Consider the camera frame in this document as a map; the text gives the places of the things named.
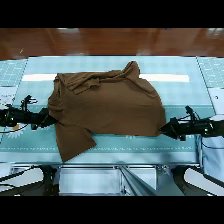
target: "table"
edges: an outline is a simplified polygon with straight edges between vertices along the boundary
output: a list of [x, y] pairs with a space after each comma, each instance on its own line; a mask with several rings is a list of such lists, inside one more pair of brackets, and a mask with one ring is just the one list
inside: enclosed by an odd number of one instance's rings
[[[39, 74], [36, 81], [21, 79], [14, 101], [19, 106], [28, 94], [38, 100], [29, 110], [39, 112], [47, 105], [53, 82], [41, 81], [41, 74], [66, 72], [108, 71], [124, 69], [130, 61], [137, 61], [141, 74], [188, 75], [189, 82], [152, 81], [166, 110], [167, 122], [171, 117], [183, 117], [185, 106], [191, 106], [201, 118], [213, 116], [214, 109], [198, 66], [196, 57], [177, 56], [59, 56], [30, 57], [23, 77]], [[32, 131], [30, 127], [4, 134], [0, 144], [1, 162], [61, 163], [55, 141], [54, 127]], [[129, 164], [186, 164], [197, 163], [198, 154], [194, 136], [180, 142], [166, 136], [136, 137], [93, 134], [97, 146], [69, 160], [66, 164], [129, 163]]]

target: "t-shirt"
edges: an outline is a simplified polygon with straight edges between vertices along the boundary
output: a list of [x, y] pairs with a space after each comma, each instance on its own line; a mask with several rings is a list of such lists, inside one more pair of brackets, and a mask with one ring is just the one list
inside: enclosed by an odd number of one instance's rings
[[165, 110], [135, 61], [124, 70], [59, 73], [48, 99], [62, 161], [96, 145], [91, 132], [158, 136]]

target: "metal bar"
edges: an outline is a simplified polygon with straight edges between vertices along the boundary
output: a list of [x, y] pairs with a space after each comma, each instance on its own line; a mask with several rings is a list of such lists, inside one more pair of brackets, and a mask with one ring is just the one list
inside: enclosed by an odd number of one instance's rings
[[128, 170], [125, 166], [119, 166], [119, 169], [134, 196], [157, 196], [156, 191], [151, 186]]

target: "wooden floor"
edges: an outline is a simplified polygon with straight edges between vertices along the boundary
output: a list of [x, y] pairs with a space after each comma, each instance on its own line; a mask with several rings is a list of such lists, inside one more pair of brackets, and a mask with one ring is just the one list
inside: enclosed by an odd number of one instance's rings
[[58, 55], [224, 56], [224, 28], [0, 28], [0, 60]]

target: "garment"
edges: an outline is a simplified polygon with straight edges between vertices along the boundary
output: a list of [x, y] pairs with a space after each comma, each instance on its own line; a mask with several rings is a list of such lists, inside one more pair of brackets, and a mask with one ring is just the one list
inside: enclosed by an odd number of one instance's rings
[[135, 61], [124, 70], [57, 74], [48, 99], [62, 161], [96, 145], [99, 134], [158, 136], [166, 123], [154, 87], [139, 78]]

